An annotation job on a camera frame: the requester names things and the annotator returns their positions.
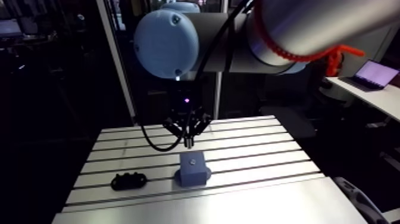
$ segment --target aluminum table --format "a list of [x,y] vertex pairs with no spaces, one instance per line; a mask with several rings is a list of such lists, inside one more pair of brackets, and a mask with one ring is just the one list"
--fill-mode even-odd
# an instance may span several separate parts
[[[176,137],[147,126],[162,147]],[[205,186],[181,188],[172,177],[179,153],[204,152],[212,176]],[[113,191],[116,173],[138,172],[141,189]],[[103,130],[53,224],[64,223],[366,223],[274,116],[213,121],[195,137],[161,153],[139,127]]]

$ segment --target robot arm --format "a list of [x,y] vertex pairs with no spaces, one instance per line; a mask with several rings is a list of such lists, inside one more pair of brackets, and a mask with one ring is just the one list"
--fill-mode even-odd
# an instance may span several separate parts
[[[298,71],[312,61],[308,56],[400,19],[398,0],[255,1],[251,13],[235,18],[204,71],[276,74],[295,65]],[[197,71],[228,18],[223,13],[193,13],[197,5],[185,3],[185,8],[182,3],[151,12],[137,27],[136,55],[155,76],[182,80]]]

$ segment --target laptop screen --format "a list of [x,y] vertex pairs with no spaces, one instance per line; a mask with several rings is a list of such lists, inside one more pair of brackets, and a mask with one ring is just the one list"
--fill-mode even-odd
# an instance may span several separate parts
[[398,73],[396,69],[367,61],[355,75],[377,85],[386,86]]

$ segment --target table surface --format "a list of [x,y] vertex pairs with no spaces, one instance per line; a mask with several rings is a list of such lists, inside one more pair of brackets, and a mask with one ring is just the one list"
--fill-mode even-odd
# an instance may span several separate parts
[[[176,139],[161,125],[146,129],[157,145]],[[203,151],[212,171],[205,186],[172,180],[185,151],[153,150],[139,127],[103,130],[53,223],[365,223],[274,116],[215,120],[195,137],[190,151]],[[113,191],[124,172],[149,182]]]
[[327,80],[400,122],[400,88],[387,85],[380,91],[365,92],[337,77],[329,77]]

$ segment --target black plastic part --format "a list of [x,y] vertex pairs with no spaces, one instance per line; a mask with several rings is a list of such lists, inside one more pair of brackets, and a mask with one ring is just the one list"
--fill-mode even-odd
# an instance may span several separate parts
[[111,188],[115,191],[123,191],[128,189],[143,188],[147,183],[147,177],[143,173],[124,173],[123,175],[116,174],[111,181]]

